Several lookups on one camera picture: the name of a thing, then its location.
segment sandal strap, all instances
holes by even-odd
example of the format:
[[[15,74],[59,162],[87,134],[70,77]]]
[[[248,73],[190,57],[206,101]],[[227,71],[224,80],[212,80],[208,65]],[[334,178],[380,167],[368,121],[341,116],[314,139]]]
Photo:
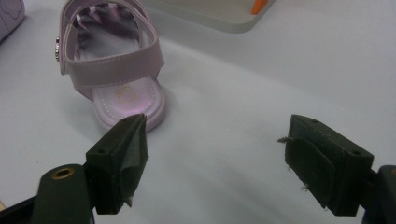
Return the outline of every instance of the sandal strap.
[[[145,31],[150,44],[138,51],[100,59],[74,60],[78,30],[73,21],[83,9],[103,3],[115,3],[130,10],[140,31]],[[163,67],[159,38],[151,24],[149,14],[136,0],[71,0],[61,14],[59,38],[61,73],[69,74],[77,91],[92,100],[92,89],[120,85],[146,76],[157,78]]]

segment sandal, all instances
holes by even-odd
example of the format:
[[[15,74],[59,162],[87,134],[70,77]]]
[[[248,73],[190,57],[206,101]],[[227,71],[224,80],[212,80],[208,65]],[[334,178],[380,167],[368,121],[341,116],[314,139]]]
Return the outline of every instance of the sandal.
[[[0,40],[15,30],[23,18],[22,0],[0,0]]]
[[[55,57],[106,129],[134,114],[147,116],[148,131],[163,120],[165,97],[157,80],[163,56],[138,1],[70,0]]]

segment sandal buckle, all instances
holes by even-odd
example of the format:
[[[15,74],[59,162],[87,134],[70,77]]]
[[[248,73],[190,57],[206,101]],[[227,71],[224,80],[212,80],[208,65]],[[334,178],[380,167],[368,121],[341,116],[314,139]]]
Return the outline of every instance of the sandal buckle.
[[[56,37],[56,41],[55,41],[55,59],[56,62],[59,62],[59,36]]]

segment orange object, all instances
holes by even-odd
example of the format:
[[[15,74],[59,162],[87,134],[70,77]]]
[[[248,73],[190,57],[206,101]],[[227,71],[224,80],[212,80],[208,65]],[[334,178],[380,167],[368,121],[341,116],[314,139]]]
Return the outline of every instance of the orange object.
[[[256,0],[254,6],[251,9],[252,15],[257,15],[259,12],[268,4],[269,0]]]

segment white table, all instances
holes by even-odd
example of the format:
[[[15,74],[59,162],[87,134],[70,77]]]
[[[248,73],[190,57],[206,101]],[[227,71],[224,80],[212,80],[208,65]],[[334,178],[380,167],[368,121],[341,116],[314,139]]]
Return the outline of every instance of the white table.
[[[105,133],[54,59],[65,1],[25,0],[0,45],[0,200],[36,194],[39,178],[82,164]],[[148,134],[134,206],[96,223],[361,223],[335,217],[284,162],[291,114],[318,119],[395,164],[396,5],[386,0],[277,0],[233,35],[150,15],[165,67],[167,116]]]

